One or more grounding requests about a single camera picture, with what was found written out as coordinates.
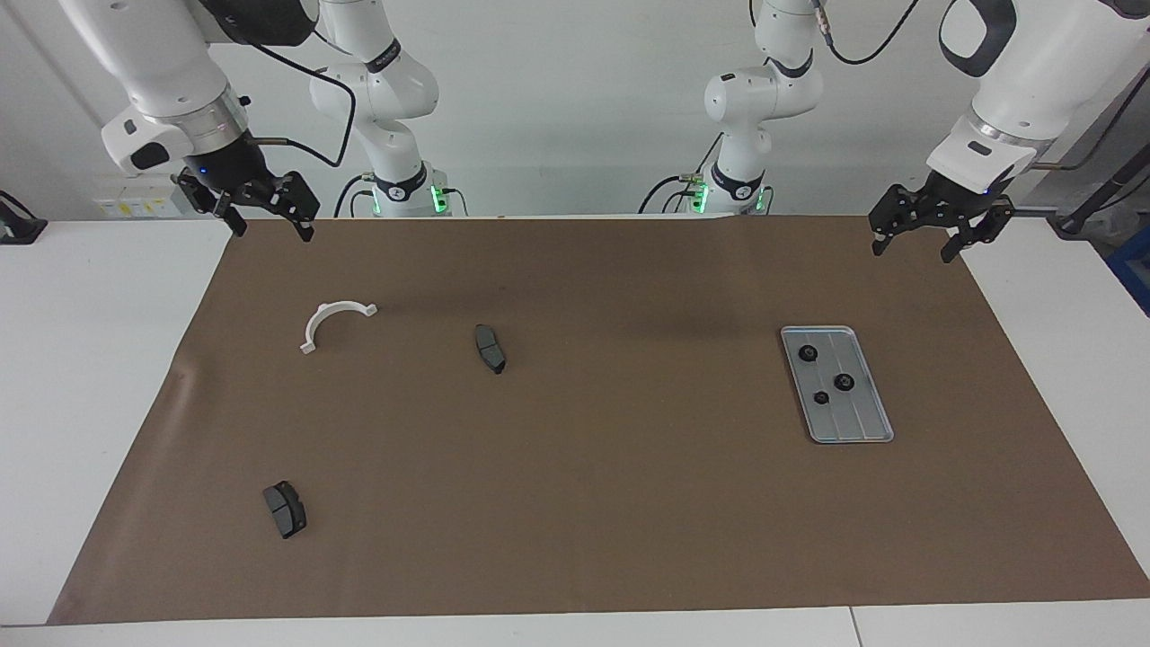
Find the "white curved plastic bracket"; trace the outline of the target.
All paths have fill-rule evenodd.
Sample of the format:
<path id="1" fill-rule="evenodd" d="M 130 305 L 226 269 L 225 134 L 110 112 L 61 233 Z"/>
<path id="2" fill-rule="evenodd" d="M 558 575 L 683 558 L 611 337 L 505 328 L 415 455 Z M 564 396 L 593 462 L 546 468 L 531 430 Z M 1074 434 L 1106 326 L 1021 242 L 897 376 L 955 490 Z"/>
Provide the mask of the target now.
<path id="1" fill-rule="evenodd" d="M 330 318 L 330 316 L 345 311 L 358 313 L 358 315 L 363 315 L 366 318 L 371 318 L 371 316 L 376 315 L 378 308 L 375 305 L 356 302 L 356 300 L 337 300 L 337 302 L 319 305 L 316 310 L 310 315 L 310 318 L 305 323 L 304 342 L 299 347 L 304 355 L 309 355 L 309 353 L 316 351 L 317 333 L 321 324 Z"/>

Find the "black clamp foot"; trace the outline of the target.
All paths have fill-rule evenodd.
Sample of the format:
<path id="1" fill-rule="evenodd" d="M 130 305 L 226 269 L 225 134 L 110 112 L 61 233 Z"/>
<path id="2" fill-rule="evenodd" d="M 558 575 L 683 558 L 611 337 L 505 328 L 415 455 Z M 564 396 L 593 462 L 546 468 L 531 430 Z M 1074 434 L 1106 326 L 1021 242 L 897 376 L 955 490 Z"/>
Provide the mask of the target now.
<path id="1" fill-rule="evenodd" d="M 0 245 L 32 245 L 48 224 L 12 193 L 0 190 Z"/>

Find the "black stand with pole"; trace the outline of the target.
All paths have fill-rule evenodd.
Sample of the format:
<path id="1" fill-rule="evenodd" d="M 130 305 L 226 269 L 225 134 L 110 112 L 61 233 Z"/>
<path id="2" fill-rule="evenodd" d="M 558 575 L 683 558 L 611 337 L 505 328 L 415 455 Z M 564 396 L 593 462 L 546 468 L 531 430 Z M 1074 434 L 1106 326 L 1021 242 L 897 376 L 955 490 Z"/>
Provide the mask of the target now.
<path id="1" fill-rule="evenodd" d="M 1075 238 L 1084 226 L 1084 221 L 1096 211 L 1104 209 L 1110 201 L 1113 201 L 1119 191 L 1133 182 L 1138 174 L 1150 167 L 1150 140 L 1138 148 L 1138 151 L 1113 174 L 1107 182 L 1101 185 L 1092 195 L 1088 197 L 1082 205 L 1072 210 L 1068 216 L 1057 217 L 1053 221 L 1053 230 L 1064 239 Z"/>

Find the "brown table mat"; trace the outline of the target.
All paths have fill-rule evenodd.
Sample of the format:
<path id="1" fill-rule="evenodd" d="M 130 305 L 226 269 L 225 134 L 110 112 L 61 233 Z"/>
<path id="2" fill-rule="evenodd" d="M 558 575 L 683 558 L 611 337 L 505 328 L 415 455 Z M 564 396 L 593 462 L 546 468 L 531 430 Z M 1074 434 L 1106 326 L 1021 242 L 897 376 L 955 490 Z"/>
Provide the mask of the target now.
<path id="1" fill-rule="evenodd" d="M 256 221 L 51 624 L 1150 596 L 945 236 L 849 217 Z M 321 303 L 337 313 L 304 355 Z M 493 328 L 503 373 L 478 357 Z M 895 431 L 808 437 L 854 329 Z M 262 490 L 293 484 L 282 539 Z"/>

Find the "dark grey brake pad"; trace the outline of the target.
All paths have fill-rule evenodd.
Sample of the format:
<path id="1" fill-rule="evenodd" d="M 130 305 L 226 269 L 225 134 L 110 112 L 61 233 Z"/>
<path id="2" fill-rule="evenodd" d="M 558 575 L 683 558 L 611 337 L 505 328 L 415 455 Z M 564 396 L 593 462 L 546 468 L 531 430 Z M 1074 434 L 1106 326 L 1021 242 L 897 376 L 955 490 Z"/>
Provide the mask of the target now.
<path id="1" fill-rule="evenodd" d="M 282 539 L 290 539 L 307 527 L 305 504 L 292 483 L 275 483 L 261 494 Z"/>
<path id="2" fill-rule="evenodd" d="M 493 328 L 477 324 L 476 328 L 473 328 L 473 342 L 475 342 L 478 357 L 491 372 L 503 373 L 505 371 L 507 359 Z"/>

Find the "silver metal tray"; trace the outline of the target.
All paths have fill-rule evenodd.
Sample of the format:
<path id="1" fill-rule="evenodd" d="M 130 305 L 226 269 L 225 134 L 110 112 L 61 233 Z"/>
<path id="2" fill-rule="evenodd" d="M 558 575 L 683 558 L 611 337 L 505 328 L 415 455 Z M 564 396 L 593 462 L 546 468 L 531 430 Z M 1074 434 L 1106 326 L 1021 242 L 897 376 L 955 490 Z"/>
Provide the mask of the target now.
<path id="1" fill-rule="evenodd" d="M 885 445 L 895 431 L 880 399 L 871 365 L 854 329 L 848 326 L 784 326 L 780 337 L 793 393 L 800 400 L 808 437 L 818 445 Z M 798 359 L 802 344 L 818 348 L 816 363 Z M 834 387 L 837 373 L 851 373 L 850 393 Z M 830 394 L 829 405 L 816 405 L 816 392 Z"/>

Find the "white wall socket box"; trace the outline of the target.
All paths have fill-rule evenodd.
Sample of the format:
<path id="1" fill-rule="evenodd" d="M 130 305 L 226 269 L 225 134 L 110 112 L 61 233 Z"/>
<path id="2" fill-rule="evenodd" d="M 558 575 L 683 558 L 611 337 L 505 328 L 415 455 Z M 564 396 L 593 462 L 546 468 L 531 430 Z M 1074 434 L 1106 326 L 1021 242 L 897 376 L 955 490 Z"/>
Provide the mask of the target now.
<path id="1" fill-rule="evenodd" d="M 144 174 L 131 179 L 99 176 L 94 205 L 110 218 L 193 218 L 198 213 L 169 174 Z"/>

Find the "blue crate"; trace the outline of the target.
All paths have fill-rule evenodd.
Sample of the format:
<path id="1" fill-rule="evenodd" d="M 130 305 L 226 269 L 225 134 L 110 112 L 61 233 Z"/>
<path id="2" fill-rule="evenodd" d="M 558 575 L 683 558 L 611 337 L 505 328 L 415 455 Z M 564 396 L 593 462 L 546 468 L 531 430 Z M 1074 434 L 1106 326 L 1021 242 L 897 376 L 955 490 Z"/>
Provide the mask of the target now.
<path id="1" fill-rule="evenodd" d="M 1138 230 L 1110 253 L 1105 263 L 1114 278 L 1150 318 L 1150 226 Z"/>

